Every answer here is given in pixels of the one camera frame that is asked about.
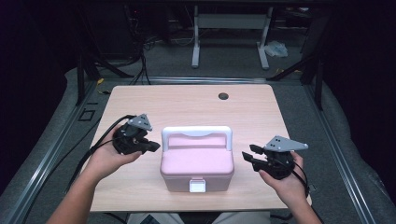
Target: person's wrist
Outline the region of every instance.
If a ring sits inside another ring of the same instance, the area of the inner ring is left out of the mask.
[[[308,203],[306,199],[294,201],[286,205],[293,214],[304,213],[306,210],[310,209],[311,207],[311,205]]]
[[[102,180],[102,177],[97,175],[95,172],[92,172],[90,169],[83,170],[80,178],[84,179],[85,182],[91,183],[95,186],[99,183],[99,181]]]

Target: round hole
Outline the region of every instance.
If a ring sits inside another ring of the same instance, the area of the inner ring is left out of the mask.
[[[220,100],[227,100],[228,99],[228,94],[225,92],[222,92],[219,94]]]

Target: forearm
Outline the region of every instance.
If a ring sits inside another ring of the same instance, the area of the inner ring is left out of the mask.
[[[289,207],[297,223],[320,224],[320,220],[307,201]]]
[[[52,214],[48,223],[86,223],[97,184],[96,179],[83,172]]]

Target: box latch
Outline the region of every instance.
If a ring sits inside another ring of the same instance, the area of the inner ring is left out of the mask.
[[[203,179],[190,180],[190,192],[191,193],[206,192],[206,182]]]

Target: wooden table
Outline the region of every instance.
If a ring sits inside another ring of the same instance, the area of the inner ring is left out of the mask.
[[[220,93],[229,98],[221,100]],[[167,126],[225,125],[233,130],[234,175],[227,191],[170,192],[160,174],[162,148],[122,166],[96,188],[92,211],[244,211],[286,208],[242,151],[263,146],[276,134],[289,137],[273,90],[268,85],[118,86],[108,100],[95,143],[125,115],[147,114],[147,139],[161,143]]]

